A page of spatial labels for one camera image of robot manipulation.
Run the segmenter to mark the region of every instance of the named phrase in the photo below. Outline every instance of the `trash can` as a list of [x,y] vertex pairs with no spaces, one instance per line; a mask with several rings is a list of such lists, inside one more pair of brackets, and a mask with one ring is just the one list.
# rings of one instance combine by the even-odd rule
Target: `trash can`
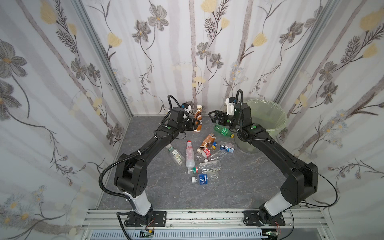
[[[252,122],[260,124],[271,135],[271,137],[275,137],[286,127],[286,114],[277,103],[262,99],[251,99],[245,103],[247,103],[251,108]],[[260,152],[259,149],[253,147],[251,144],[241,141],[236,134],[235,143],[244,152]]]

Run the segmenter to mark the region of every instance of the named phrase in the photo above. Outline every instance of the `blue label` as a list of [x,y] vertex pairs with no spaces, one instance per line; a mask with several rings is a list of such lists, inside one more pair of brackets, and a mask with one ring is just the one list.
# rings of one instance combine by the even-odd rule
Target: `blue label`
[[199,184],[207,184],[208,183],[208,177],[206,174],[199,174]]
[[229,148],[229,147],[223,147],[223,146],[220,146],[220,150],[225,150],[227,152],[233,152],[233,149],[232,148]]

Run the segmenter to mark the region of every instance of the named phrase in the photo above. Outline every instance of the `floral wallpaper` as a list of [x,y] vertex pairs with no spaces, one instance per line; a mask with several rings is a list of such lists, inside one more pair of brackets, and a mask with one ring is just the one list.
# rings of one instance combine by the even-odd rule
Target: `floral wallpaper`
[[0,3],[2,238],[81,238],[129,122],[101,66],[70,2]]
[[326,1],[83,3],[133,113],[163,115],[168,94],[204,111],[239,88],[273,100]]
[[[284,147],[313,161],[336,187],[337,204],[321,209],[339,240],[382,239],[372,220],[384,214],[383,64],[383,2],[343,0],[280,103],[288,117]],[[308,200],[335,199],[319,178]]]

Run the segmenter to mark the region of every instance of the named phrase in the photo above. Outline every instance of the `green plastic bottle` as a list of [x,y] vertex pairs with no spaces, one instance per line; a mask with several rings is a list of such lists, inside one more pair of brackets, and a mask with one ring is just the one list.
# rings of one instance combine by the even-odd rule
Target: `green plastic bottle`
[[221,135],[225,136],[225,137],[231,137],[233,138],[235,135],[232,134],[228,128],[224,127],[224,126],[220,126],[218,124],[216,124],[214,126],[214,130],[218,133],[220,133]]

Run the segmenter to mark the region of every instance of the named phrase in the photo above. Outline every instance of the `gray table surface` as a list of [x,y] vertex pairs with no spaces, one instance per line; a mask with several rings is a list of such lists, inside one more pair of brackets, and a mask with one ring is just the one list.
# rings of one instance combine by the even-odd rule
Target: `gray table surface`
[[[133,117],[121,143],[120,154],[130,154],[139,149],[153,136],[153,130],[157,129],[161,119],[162,117]],[[204,138],[213,132],[214,124],[209,117],[203,117],[202,120],[200,133],[187,132],[186,138],[172,142],[184,156],[187,140],[192,141],[196,152]],[[215,135],[217,141],[234,142],[230,137],[218,133]],[[219,183],[199,185],[192,183],[185,165],[176,166],[168,150],[162,149],[147,169],[148,200],[154,209],[259,208],[279,191],[285,181],[283,174],[262,152],[249,154],[236,149],[234,153],[226,153],[220,161],[222,169],[219,171]],[[115,168],[111,171],[106,187],[119,192],[113,185]],[[99,209],[131,209],[131,206],[124,198],[104,193]]]

